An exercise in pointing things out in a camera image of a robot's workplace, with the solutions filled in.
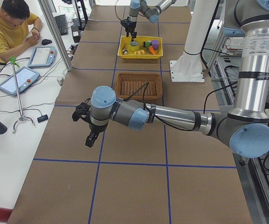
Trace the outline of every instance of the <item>blue tablet device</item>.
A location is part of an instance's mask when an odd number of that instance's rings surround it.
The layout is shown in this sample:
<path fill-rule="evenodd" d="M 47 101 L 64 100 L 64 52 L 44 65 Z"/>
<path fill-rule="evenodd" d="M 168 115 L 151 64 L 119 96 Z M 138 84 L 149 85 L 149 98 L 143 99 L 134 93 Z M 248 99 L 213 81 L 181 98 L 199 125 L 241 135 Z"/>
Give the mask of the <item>blue tablet device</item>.
<path fill-rule="evenodd" d="M 29 68 L 47 68 L 53 64 L 57 56 L 55 47 L 38 47 L 34 48 L 30 61 L 28 62 Z"/>
<path fill-rule="evenodd" d="M 21 67 L 16 71 L 19 93 L 25 91 L 33 82 L 35 82 L 40 73 L 28 67 Z M 16 86 L 14 76 L 10 76 L 0 84 L 0 90 L 8 94 L 16 95 Z"/>

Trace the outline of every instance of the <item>brown basket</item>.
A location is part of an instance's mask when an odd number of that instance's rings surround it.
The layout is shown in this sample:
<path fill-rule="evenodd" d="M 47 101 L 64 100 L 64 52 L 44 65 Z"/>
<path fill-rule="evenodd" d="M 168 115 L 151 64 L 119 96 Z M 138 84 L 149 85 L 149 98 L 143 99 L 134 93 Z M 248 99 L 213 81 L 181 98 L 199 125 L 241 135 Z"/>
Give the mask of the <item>brown basket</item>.
<path fill-rule="evenodd" d="M 163 95 L 162 78 L 156 73 L 119 73 L 116 78 L 115 91 L 117 97 L 126 99 L 140 87 L 149 82 L 145 91 L 144 99 L 152 100 Z M 132 99 L 143 99 L 144 89 L 142 88 Z"/>

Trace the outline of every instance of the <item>yellow bin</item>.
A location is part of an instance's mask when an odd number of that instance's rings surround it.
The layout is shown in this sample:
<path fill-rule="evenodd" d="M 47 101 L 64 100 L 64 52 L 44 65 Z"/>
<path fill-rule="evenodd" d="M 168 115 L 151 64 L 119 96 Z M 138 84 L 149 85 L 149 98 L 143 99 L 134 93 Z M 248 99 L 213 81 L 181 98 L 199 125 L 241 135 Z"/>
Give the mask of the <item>yellow bin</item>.
<path fill-rule="evenodd" d="M 143 42 L 145 41 L 151 41 L 151 40 L 158 40 L 159 46 L 158 49 L 155 50 L 156 55 L 151 54 L 147 48 L 143 47 Z M 121 36 L 120 38 L 120 45 L 119 45 L 119 50 L 118 50 L 118 56 L 122 58 L 136 58 L 136 59 L 158 59 L 161 56 L 163 56 L 163 42 L 161 37 L 154 37 L 154 36 L 137 36 L 135 38 L 135 41 L 137 41 L 140 45 L 140 50 L 143 49 L 145 50 L 144 55 L 135 55 L 134 52 L 130 51 L 127 49 L 129 42 L 131 42 L 131 37 L 126 37 L 126 36 Z M 123 54 L 123 48 L 126 48 L 128 51 L 128 54 Z"/>

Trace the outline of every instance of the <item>white desk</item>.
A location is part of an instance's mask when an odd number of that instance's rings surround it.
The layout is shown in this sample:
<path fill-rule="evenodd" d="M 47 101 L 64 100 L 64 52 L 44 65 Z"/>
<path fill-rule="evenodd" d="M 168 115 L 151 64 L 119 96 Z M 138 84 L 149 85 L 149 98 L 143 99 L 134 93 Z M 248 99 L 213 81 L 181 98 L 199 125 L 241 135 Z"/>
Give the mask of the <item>white desk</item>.
<path fill-rule="evenodd" d="M 41 31 L 41 40 L 50 39 L 52 44 L 47 46 L 56 46 L 52 35 L 46 25 L 45 19 L 41 16 L 43 21 L 43 28 Z M 67 48 L 74 43 L 71 35 L 62 36 L 64 44 Z M 17 59 L 30 57 L 33 48 L 26 50 Z M 60 54 L 57 54 L 55 63 L 61 59 Z M 18 61 L 20 66 L 27 66 L 28 60 Z M 41 75 L 44 75 L 50 68 L 36 69 Z M 21 94 L 22 107 L 30 105 L 39 105 L 43 103 L 53 103 L 61 89 L 57 82 L 58 77 L 64 77 L 66 73 L 65 65 L 59 62 L 56 69 L 48 75 L 48 78 L 38 85 L 30 87 L 23 94 Z M 9 65 L 3 69 L 0 74 L 12 75 L 12 66 Z M 0 77 L 0 83 L 7 77 Z M 0 91 L 0 96 L 7 94 Z M 39 109 L 42 114 L 47 114 L 50 117 L 54 105 L 42 105 L 32 107 Z M 18 101 L 16 97 L 7 96 L 0 98 L 0 110 L 15 111 L 18 110 Z M 0 121 L 8 127 L 5 134 L 0 135 L 0 207 L 12 209 L 16 203 L 17 197 L 23 185 L 24 179 L 28 173 L 29 166 L 33 160 L 34 154 L 47 125 L 47 121 L 42 123 L 37 122 L 37 117 L 40 113 L 35 110 L 24 111 L 25 116 L 31 117 L 35 126 L 30 121 L 25 123 L 19 122 L 17 131 L 12 134 L 13 124 L 20 117 L 19 112 L 4 113 L 0 112 Z"/>

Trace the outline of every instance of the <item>computer mouse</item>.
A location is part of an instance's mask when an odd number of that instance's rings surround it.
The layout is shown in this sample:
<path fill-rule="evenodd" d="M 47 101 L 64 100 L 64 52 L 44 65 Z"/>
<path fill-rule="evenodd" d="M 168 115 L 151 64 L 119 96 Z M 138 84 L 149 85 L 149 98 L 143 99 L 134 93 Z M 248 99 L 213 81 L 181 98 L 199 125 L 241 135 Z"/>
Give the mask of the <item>computer mouse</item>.
<path fill-rule="evenodd" d="M 47 45 L 47 44 L 50 44 L 50 43 L 52 43 L 52 41 L 49 40 L 49 39 L 43 39 L 42 42 L 41 42 L 42 45 Z"/>

